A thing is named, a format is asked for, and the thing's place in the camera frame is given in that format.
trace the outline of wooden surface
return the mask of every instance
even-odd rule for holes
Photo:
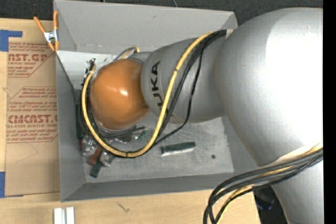
[[[11,27],[26,20],[0,19]],[[0,171],[4,166],[7,53],[0,52]],[[127,198],[60,202],[59,193],[0,199],[0,223],[52,223],[53,209],[75,207],[76,224],[202,223],[211,190]],[[221,223],[260,224],[252,194],[232,202]]]

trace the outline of orange sphere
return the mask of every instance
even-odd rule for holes
[[[90,102],[98,123],[110,130],[126,129],[150,111],[140,85],[142,65],[121,59],[102,67],[93,79]]]

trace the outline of black cable bundle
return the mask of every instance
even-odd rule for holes
[[[300,172],[319,163],[322,160],[323,147],[312,151],[311,153],[304,154],[301,157],[295,158],[292,161],[247,172],[222,182],[213,190],[209,197],[208,205],[203,214],[203,224],[207,224],[208,218],[210,218],[212,224],[217,224],[229,202],[238,198],[239,196],[258,188],[280,183],[286,179],[298,175]],[[233,190],[244,188],[249,185],[255,186],[242,191],[231,200],[228,200],[220,209],[217,216],[214,217],[212,207],[220,198]]]

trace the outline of orange clip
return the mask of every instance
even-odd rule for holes
[[[59,49],[59,40],[58,40],[58,11],[54,11],[54,29],[51,32],[46,32],[43,25],[41,24],[41,22],[39,21],[39,19],[34,16],[34,21],[36,22],[38,28],[40,29],[40,31],[44,34],[44,36],[46,37],[46,40],[48,41],[48,45],[49,48],[52,51],[58,50]],[[55,40],[55,45],[53,45],[51,43],[51,40],[54,39]]]

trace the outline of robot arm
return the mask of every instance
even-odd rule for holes
[[[217,36],[190,67],[170,121],[201,122],[227,115],[259,166],[322,142],[322,14],[314,8],[282,9],[246,22],[228,38]],[[143,95],[137,98],[141,102],[130,101],[136,110],[144,109],[144,100],[160,115],[176,63],[192,41],[127,60],[142,65],[133,77]],[[186,68],[181,66],[176,81]],[[172,95],[178,88],[176,83]],[[273,189],[289,224],[324,222],[323,162]]]

